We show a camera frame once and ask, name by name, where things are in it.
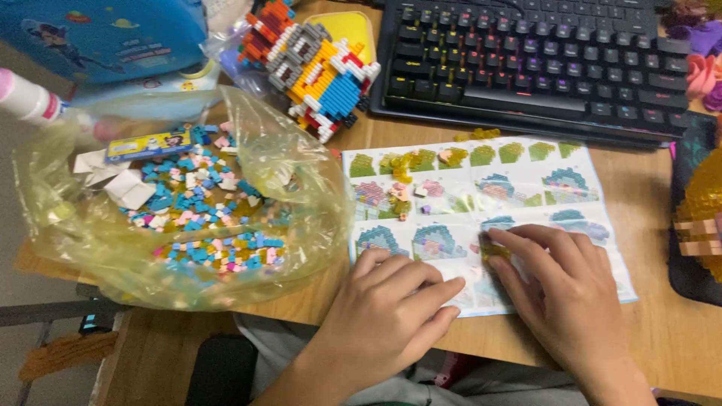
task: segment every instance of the plastic bag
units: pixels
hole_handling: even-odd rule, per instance
[[[109,298],[154,308],[228,310],[301,288],[318,270],[347,255],[354,205],[336,158],[293,121],[249,94],[221,86],[133,95],[87,110],[148,123],[218,124],[230,119],[245,179],[270,198],[246,225],[181,233],[135,228],[102,188],[85,187],[82,178],[71,174],[79,124],[73,116],[64,116],[14,151],[25,221],[37,254],[91,274]],[[295,181],[287,186],[292,173]],[[269,210],[286,210],[287,224],[268,221]],[[217,269],[166,264],[152,255],[169,243],[256,230],[285,240],[284,263],[278,270],[220,277]]]
[[[201,44],[201,49],[207,57],[221,66],[240,89],[280,111],[286,111],[290,100],[271,85],[268,81],[269,73],[251,65],[243,66],[238,61],[238,46],[251,28],[253,27],[246,22],[245,17],[241,17],[227,32],[209,33],[206,42]]]

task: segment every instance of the instruction sheet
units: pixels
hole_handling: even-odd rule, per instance
[[[468,152],[458,165],[438,159],[454,149]],[[411,211],[400,221],[389,194],[397,182],[389,162],[414,151],[422,162],[408,171]],[[447,303],[461,309],[460,317],[515,312],[493,269],[482,265],[479,234],[528,223],[585,233],[606,248],[619,300],[637,300],[584,144],[500,137],[351,150],[343,152],[343,166],[356,200],[352,263],[365,249],[382,248],[437,267],[444,280],[463,276],[466,287]],[[420,186],[426,196],[414,194]]]

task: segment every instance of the desk surface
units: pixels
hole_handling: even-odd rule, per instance
[[[355,4],[302,2],[298,21],[321,12],[357,10],[378,31],[381,12]],[[400,147],[448,142],[468,128],[440,128],[418,121],[391,121],[361,116],[350,130],[327,144],[339,150]],[[606,208],[616,230],[619,250],[640,297],[622,305],[632,354],[652,386],[678,392],[722,397],[722,308],[677,295],[667,280],[667,228],[670,223],[671,160],[669,151],[635,154],[591,150],[604,188]],[[93,283],[72,269],[32,252],[26,242],[15,267],[48,276]],[[306,324],[320,324],[347,264],[319,272],[307,288],[285,297],[236,310]],[[457,319],[436,345],[460,353],[511,362],[553,366],[551,358],[516,315]]]

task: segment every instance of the backlit keyboard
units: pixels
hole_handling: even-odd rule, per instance
[[[643,0],[388,0],[371,111],[663,147],[690,45],[656,33]]]

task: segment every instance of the mouse pad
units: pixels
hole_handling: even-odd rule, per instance
[[[684,199],[684,188],[696,167],[715,148],[717,120],[707,114],[688,112],[692,124],[677,142],[677,158],[672,163],[671,198],[673,209]],[[669,283],[675,292],[694,301],[722,306],[722,283],[693,256],[682,256],[677,233],[669,228]]]

